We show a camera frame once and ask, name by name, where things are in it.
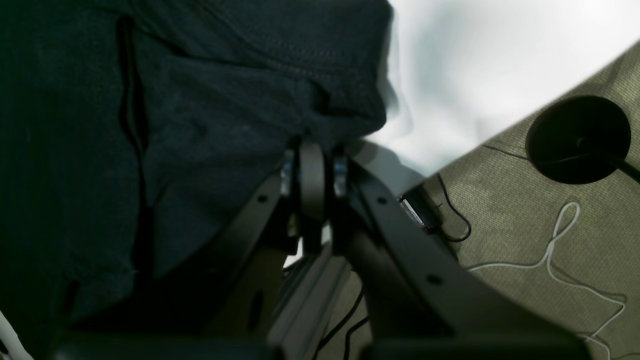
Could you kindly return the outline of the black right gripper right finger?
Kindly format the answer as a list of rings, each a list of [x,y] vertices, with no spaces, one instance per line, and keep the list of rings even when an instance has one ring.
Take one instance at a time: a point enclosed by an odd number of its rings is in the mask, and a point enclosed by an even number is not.
[[[576,335],[462,269],[342,146],[328,156],[334,253],[361,280],[372,333],[361,360],[590,359]]]

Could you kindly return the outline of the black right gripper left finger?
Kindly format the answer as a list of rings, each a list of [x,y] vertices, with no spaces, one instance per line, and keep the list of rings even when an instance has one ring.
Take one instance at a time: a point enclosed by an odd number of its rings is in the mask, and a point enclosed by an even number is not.
[[[313,355],[325,323],[326,161],[288,149],[235,218],[184,262],[76,323],[52,360],[284,360]]]

